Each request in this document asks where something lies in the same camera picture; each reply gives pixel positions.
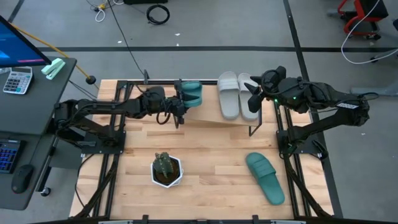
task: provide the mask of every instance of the small potted plant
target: small potted plant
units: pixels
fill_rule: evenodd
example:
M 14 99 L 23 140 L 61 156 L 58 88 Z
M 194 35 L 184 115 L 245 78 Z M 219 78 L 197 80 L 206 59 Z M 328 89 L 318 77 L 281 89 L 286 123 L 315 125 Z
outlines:
M 155 161 L 150 165 L 152 181 L 169 188 L 180 183 L 183 169 L 180 159 L 169 156 L 167 152 L 155 153 Z

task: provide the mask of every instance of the black desk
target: black desk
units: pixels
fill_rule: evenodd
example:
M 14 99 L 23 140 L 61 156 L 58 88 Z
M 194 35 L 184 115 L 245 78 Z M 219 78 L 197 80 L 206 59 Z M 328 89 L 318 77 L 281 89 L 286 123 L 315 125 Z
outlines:
M 76 59 L 63 58 L 67 63 L 53 80 L 46 79 L 41 69 L 34 66 L 34 82 L 25 95 L 0 92 L 0 131 L 20 134 L 43 134 L 52 118 L 54 104 L 58 103 L 76 65 Z M 8 74 L 0 75 L 3 88 Z
M 62 59 L 67 64 L 53 80 L 46 79 L 41 73 L 43 66 L 33 67 L 35 81 L 26 95 L 0 92 L 0 101 L 9 105 L 0 111 L 0 138 L 26 141 L 16 167 L 24 164 L 34 166 L 29 187 L 22 194 L 11 190 L 12 174 L 0 174 L 0 208 L 24 210 L 40 176 L 43 176 L 42 171 L 55 141 L 55 136 L 45 131 L 52 118 L 54 104 L 61 98 L 76 65 L 74 58 Z M 7 74 L 0 76 L 0 86 L 4 85 L 7 77 Z

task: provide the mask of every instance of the wooden table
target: wooden table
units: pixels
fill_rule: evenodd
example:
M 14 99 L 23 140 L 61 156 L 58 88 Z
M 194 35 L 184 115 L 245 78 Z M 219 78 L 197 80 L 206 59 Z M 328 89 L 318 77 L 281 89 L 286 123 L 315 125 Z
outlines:
M 116 83 L 117 80 L 103 80 L 98 99 L 112 100 Z M 165 86 L 165 90 L 167 96 L 175 94 L 172 86 Z M 134 88 L 132 96 L 138 94 Z M 151 220 L 249 220 L 252 215 L 259 215 L 260 219 L 293 218 L 284 162 L 278 155 L 273 103 L 264 100 L 263 124 L 252 137 L 243 124 L 197 120 L 189 112 L 179 129 L 175 129 L 173 119 L 163 126 L 156 123 L 155 116 L 126 120 L 126 148 L 119 160 L 111 219 L 141 219 L 143 215 L 149 215 Z M 109 124 L 109 119 L 108 115 L 93 118 L 103 125 Z M 292 112 L 292 119 L 294 125 L 310 123 L 308 114 Z M 180 185 L 165 189 L 151 182 L 150 164 L 155 152 L 168 152 L 181 159 L 184 174 Z M 274 166 L 285 193 L 282 205 L 271 205 L 256 184 L 244 161 L 250 152 L 262 153 Z M 81 169 L 77 189 L 84 203 L 97 188 L 102 158 L 93 156 Z M 325 211 L 333 213 L 321 162 L 306 154 L 300 158 L 308 190 Z M 106 194 L 107 190 L 100 214 L 104 212 Z M 303 215 L 297 188 L 296 194 Z M 75 195 L 70 215 L 81 208 Z

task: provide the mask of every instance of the white hexagonal pot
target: white hexagonal pot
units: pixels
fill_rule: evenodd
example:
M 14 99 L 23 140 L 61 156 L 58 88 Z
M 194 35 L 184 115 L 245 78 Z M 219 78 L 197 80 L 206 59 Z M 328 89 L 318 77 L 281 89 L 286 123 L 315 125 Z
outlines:
M 177 179 L 175 179 L 175 181 L 173 181 L 169 185 L 161 184 L 161 183 L 159 183 L 158 181 L 155 180 L 155 177 L 154 177 L 154 165 L 153 165 L 153 163 L 150 164 L 150 177 L 152 179 L 152 182 L 157 184 L 157 185 L 160 185 L 162 187 L 165 187 L 165 188 L 170 188 L 170 187 L 177 186 L 178 184 L 180 184 L 181 179 L 182 179 L 182 174 L 184 173 L 184 170 L 182 169 L 182 165 L 181 165 L 181 160 L 177 159 L 176 157 L 173 157 L 173 156 L 169 156 L 169 157 L 172 158 L 172 159 L 175 159 L 178 162 L 178 166 L 180 167 L 180 176 Z

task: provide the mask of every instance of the computer mouse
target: computer mouse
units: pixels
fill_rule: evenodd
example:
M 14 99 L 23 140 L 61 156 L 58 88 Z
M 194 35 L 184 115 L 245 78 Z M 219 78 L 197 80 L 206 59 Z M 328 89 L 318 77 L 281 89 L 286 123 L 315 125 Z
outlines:
M 34 167 L 30 164 L 26 164 L 18 167 L 14 171 L 12 177 L 11 189 L 15 194 L 21 194 L 27 189 L 30 178 L 32 177 Z

